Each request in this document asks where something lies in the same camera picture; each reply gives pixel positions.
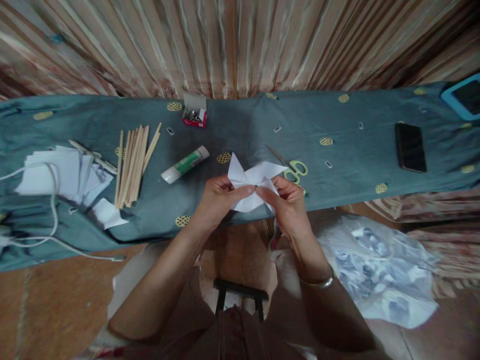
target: push pin box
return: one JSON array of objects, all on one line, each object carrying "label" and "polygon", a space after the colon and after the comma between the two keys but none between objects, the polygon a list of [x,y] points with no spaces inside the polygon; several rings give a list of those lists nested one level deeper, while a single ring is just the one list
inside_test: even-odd
[{"label": "push pin box", "polygon": [[[183,102],[185,103],[185,109],[183,110],[182,118],[185,125],[205,128],[207,126],[207,98],[184,92]],[[189,119],[188,113],[191,111],[198,115],[200,121],[191,121]]]}]

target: blue tablet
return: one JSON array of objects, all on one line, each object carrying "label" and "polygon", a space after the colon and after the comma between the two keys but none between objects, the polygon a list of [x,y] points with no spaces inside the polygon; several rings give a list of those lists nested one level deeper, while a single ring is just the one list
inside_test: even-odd
[{"label": "blue tablet", "polygon": [[480,119],[480,73],[448,88],[440,97],[462,119],[467,121]]}]

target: green scissors handle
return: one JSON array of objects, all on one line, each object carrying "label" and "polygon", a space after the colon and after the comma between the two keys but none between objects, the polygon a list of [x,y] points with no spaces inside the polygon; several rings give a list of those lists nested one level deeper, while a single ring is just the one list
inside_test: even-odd
[{"label": "green scissors handle", "polygon": [[295,169],[295,171],[293,171],[292,168],[288,168],[287,170],[285,170],[283,172],[283,177],[289,181],[291,181],[292,183],[294,184],[298,184],[300,182],[300,177],[299,175],[301,176],[305,176],[309,173],[309,170],[307,169],[307,167],[305,166],[305,164],[301,161],[297,161],[297,160],[292,160],[289,162],[290,164],[290,167],[292,167],[293,169]]}]

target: bracelet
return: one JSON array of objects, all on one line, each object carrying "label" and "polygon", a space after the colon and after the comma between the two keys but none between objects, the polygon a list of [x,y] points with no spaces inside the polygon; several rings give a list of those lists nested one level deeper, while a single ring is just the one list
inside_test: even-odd
[{"label": "bracelet", "polygon": [[323,289],[326,289],[326,288],[330,287],[330,286],[334,283],[334,279],[337,278],[337,277],[335,276],[334,268],[332,267],[332,265],[330,265],[330,270],[331,270],[331,276],[330,276],[327,280],[322,281],[322,282],[311,283],[311,282],[308,282],[308,281],[303,280],[300,276],[298,276],[298,278],[299,278],[300,281],[301,281],[302,283],[304,283],[305,285],[308,285],[308,286],[315,287],[315,288],[317,288],[317,289],[323,290]]}]

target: glue stick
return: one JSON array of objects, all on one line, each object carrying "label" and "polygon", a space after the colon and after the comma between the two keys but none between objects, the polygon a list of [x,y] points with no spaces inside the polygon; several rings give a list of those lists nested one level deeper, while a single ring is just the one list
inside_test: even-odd
[{"label": "glue stick", "polygon": [[182,175],[188,173],[203,160],[210,156],[205,146],[200,146],[190,155],[185,156],[182,160],[170,167],[168,170],[162,172],[161,177],[169,184],[177,181]]}]

